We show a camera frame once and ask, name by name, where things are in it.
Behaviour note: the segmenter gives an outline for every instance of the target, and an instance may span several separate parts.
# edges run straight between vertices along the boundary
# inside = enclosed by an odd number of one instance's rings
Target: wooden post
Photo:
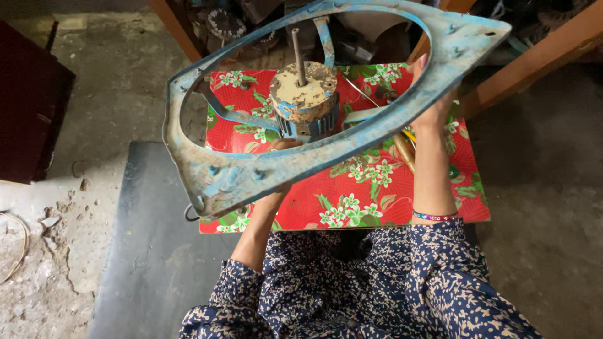
[[[195,35],[184,8],[181,8],[172,0],[148,0],[148,2],[187,58],[191,62],[201,60],[204,47]]]
[[[477,0],[442,0],[439,8],[443,11],[464,14],[469,12],[476,1]],[[421,35],[421,38],[417,42],[417,46],[412,50],[411,56],[408,57],[408,62],[415,62],[421,55],[429,53],[430,50],[429,38],[427,37],[427,34],[423,32],[423,35]]]
[[[461,98],[465,119],[529,87],[603,42],[603,0],[549,33],[509,65]]]

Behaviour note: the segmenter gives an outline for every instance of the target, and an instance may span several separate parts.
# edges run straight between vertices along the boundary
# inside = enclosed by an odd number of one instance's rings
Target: black mat
[[[88,338],[173,338],[207,303],[239,235],[200,235],[165,146],[131,142]]]

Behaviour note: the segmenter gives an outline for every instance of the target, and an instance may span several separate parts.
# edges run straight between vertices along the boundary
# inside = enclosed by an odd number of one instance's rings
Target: navy patterned clothing
[[[540,338],[488,283],[462,220],[371,231],[368,256],[333,256],[340,232],[277,232],[262,274],[223,262],[181,338]]]

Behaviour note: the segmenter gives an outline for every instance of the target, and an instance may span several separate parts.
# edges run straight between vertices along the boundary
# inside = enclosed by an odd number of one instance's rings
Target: beaded bracelet
[[[417,218],[421,218],[421,219],[425,219],[425,220],[433,220],[433,221],[448,221],[448,220],[458,218],[458,212],[455,212],[454,214],[449,214],[449,215],[429,215],[429,214],[423,214],[423,213],[419,213],[415,210],[412,210],[412,215],[414,215]]]

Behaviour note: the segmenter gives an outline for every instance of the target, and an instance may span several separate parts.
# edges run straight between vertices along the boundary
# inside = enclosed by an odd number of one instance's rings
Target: concrete floor
[[[0,210],[31,230],[24,265],[0,285],[2,338],[85,337],[128,143],[161,140],[165,82],[188,65],[152,13],[58,19],[53,53],[77,80],[47,180],[0,183]],[[291,60],[283,50],[228,68]],[[603,91],[593,70],[560,69],[469,122],[493,220],[477,227],[492,283],[549,338],[603,335]],[[204,112],[193,98],[183,116],[198,143]],[[74,204],[60,212],[58,201]],[[48,207],[62,219],[42,238]],[[0,218],[1,275],[21,252],[19,227]]]

